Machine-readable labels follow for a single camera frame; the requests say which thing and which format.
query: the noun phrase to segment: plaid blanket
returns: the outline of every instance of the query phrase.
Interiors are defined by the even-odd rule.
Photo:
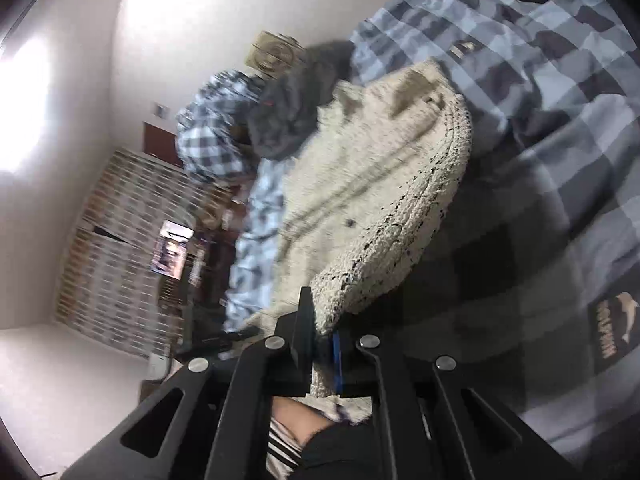
[[[266,158],[258,165],[244,227],[236,240],[236,260],[229,274],[225,330],[238,330],[251,314],[269,306],[273,286],[271,269],[284,214],[282,177],[288,167],[288,160]]]
[[[211,76],[194,100],[178,112],[175,147],[184,169],[198,182],[234,182],[255,174],[251,158],[233,140],[232,126],[246,126],[264,82],[238,70]]]
[[[467,363],[589,478],[613,475],[640,434],[637,46],[605,0],[392,0],[351,41],[361,84],[435,58],[474,125],[401,291],[405,351]]]

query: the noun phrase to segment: patterned wall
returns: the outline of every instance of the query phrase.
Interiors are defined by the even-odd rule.
[[[162,222],[193,226],[204,199],[204,190],[177,168],[115,152],[86,200],[63,261],[56,319],[126,352],[166,353],[181,326],[158,309],[152,251]],[[96,234],[94,226],[124,241]]]

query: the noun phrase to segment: black metal frame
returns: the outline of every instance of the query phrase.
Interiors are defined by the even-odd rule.
[[[64,480],[269,478],[264,465],[273,396],[310,388],[313,304],[278,320],[238,359],[206,356],[172,376],[64,474]],[[574,469],[499,402],[465,382],[462,366],[402,355],[387,334],[364,348],[334,335],[342,395],[371,396],[383,479],[573,479]]]

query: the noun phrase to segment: floor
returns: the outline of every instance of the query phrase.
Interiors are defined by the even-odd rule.
[[[0,331],[0,416],[39,475],[60,472],[138,403],[146,361],[58,324]]]

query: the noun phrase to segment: metal bolt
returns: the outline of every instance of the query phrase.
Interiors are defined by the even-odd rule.
[[[278,348],[282,348],[284,346],[284,339],[280,336],[272,335],[271,337],[267,338],[267,340],[264,342],[264,345],[269,350],[277,350]]]
[[[380,339],[373,334],[367,334],[360,338],[360,346],[363,348],[377,348],[380,345]]]
[[[207,361],[204,357],[196,357],[189,361],[189,370],[192,372],[203,372],[209,368],[209,361]]]
[[[450,372],[456,367],[456,360],[449,355],[441,355],[436,359],[436,368],[443,372]]]

